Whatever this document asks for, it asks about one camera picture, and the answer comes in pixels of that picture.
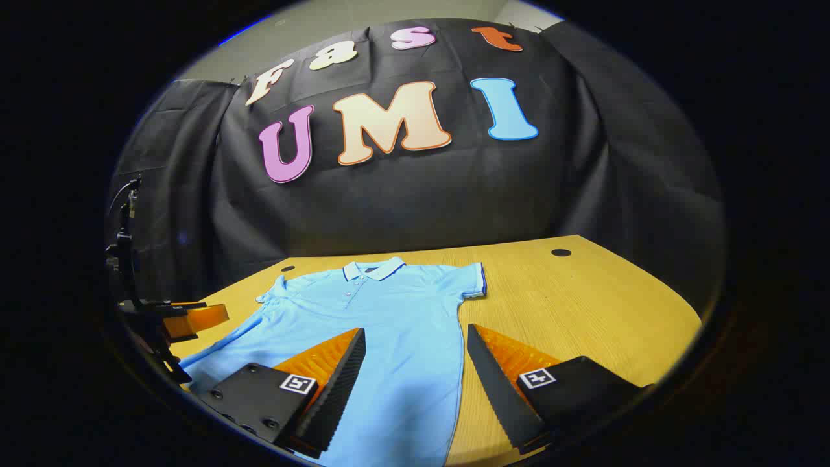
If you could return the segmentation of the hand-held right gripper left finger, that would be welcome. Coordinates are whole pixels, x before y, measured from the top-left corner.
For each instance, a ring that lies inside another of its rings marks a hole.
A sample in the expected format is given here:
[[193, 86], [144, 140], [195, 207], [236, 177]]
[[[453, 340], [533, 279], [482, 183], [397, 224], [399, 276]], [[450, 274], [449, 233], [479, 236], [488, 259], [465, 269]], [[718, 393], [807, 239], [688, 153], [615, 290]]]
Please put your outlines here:
[[319, 459], [340, 425], [365, 355], [364, 329], [353, 328], [276, 366], [246, 363], [195, 395], [253, 437]]

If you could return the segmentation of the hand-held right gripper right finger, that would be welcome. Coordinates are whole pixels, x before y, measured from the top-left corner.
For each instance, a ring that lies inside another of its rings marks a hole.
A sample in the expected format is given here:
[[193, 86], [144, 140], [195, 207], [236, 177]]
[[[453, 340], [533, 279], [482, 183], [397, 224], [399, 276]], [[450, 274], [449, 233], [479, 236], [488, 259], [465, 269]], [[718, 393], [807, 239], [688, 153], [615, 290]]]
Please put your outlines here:
[[521, 454], [583, 435], [649, 385], [635, 385], [589, 357], [561, 361], [471, 323], [468, 351], [487, 399]]

